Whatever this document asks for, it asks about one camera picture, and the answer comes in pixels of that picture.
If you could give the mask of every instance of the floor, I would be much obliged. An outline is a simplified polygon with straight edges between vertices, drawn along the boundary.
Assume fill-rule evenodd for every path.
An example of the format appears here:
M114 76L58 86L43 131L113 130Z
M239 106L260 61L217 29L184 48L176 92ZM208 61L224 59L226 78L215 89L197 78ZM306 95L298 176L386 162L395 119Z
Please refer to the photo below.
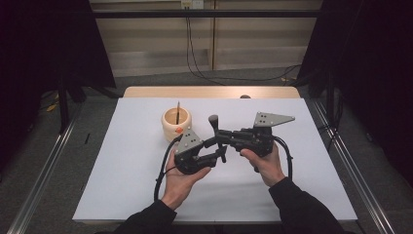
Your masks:
M277 78L283 77L284 71L284 68L261 68L203 72L204 77L197 77L191 73L124 77L117 78L118 88L111 91L122 94L126 87L136 85L218 85L210 82L208 78L212 76L221 77L214 81L223 85L282 86L290 83ZM294 77L296 73L295 70L287 77ZM247 80L229 79L234 77ZM324 123L315 102L324 103L324 95L320 99L310 99L307 89L300 87L299 93L308 103L316 125L322 127ZM78 118L67 143L61 149L58 160L54 163L51 177L46 180L46 186L38 196L37 202L31 206L33 212L23 215L26 222L18 224L14 221L20 214L19 210L48 162L58 138L58 107L51 112L47 112L45 108L39 110L30 134L7 170L3 172L3 180L0 183L0 233L7 233L11 227L16 228L13 230L19 230L11 233L95 233L113 230L116 227L116 224L85 225L71 219L117 103L116 99L105 97L93 89L85 88L85 92L88 99L83 104L69 101L71 113L78 111ZM53 98L54 95L44 98L42 107L48 106ZM368 131L344 103L339 137L345 142L348 153L373 197L360 192L354 176L349 173L342 155L337 150L339 144L334 141L329 146L331 160L358 216L358 222L343 223L343 226L355 233L413 233L413 190L390 166L380 146L371 141L367 134ZM328 148L331 141L328 131L321 129L320 136ZM375 199L376 206L368 205L369 201L365 198ZM377 211L374 209L379 209L382 215L375 215ZM383 219L375 220L372 215ZM380 221L383 220L389 225L385 223L385 227L381 226Z

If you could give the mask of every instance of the aluminum rail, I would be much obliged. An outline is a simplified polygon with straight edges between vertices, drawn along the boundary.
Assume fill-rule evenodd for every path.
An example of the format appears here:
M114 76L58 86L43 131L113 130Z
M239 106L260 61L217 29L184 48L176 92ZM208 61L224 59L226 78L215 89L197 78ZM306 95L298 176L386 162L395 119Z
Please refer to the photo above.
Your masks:
M23 234L25 232L27 225L30 222L30 219L32 218L34 212L36 211L37 205L39 204L43 192L46 189L46 186L53 174L64 146L69 140L75 122L80 115L82 106L83 104L78 104L78 106L76 106L73 118L69 122L66 130L62 134L58 135L55 146L53 147L52 152L49 154L49 158L47 159L42 172L37 177L36 182L34 183L29 195L21 206L7 234Z
M316 100L314 101L314 105L316 107L316 110L319 114L321 121L324 125L328 126L328 120L325 116L326 111L324 106L321 104L320 101ZM337 152L340 155L340 158L343 161L343 164L346 167L347 172L349 173L353 183L355 184L358 194L364 202L365 207L370 212L370 215L376 223L376 226L379 229L380 233L394 234L395 232L386 216L385 211L383 210L382 206L379 204L373 192L364 180L364 177L358 169L356 162L353 160L353 157L347 149L346 144L341 139L338 133L334 133L333 129L328 128L327 132L331 137L331 140L333 140L334 146L337 149Z

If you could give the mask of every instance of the handheld controller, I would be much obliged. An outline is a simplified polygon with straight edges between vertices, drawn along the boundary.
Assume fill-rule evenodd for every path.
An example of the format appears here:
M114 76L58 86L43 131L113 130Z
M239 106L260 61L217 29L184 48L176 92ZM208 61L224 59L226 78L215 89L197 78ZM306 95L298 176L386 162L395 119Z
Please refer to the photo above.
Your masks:
M175 166L186 175L194 174L205 167L213 168L218 158L221 158L222 163L226 162L225 153L228 145L234 147L237 152L247 148L259 157L264 157L273 151L275 137L272 127L294 119L292 116L258 112L252 129L231 132L219 130L218 116L211 115L208 120L213 128L214 137L203 141L191 129L186 130L175 150ZM215 153L199 156L203 147L209 148L215 144L218 145Z

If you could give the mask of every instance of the wall outlet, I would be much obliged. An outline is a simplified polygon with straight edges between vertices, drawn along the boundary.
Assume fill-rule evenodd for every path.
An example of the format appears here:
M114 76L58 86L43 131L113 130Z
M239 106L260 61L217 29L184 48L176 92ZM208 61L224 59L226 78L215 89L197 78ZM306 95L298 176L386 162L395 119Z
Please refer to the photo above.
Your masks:
M192 0L181 0L181 9L192 9Z
M202 10L204 8L204 0L193 0L192 9Z

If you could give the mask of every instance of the black sleeve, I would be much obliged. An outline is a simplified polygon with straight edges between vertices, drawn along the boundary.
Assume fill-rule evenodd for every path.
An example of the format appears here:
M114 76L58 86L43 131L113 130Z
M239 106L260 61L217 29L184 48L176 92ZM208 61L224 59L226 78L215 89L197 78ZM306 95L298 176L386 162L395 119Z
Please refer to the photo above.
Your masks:
M175 217L176 212L171 210L161 200L158 200L142 212L131 215L113 233L160 233L170 227Z
M346 233L325 205L302 191L288 177L269 191L280 209L286 233Z

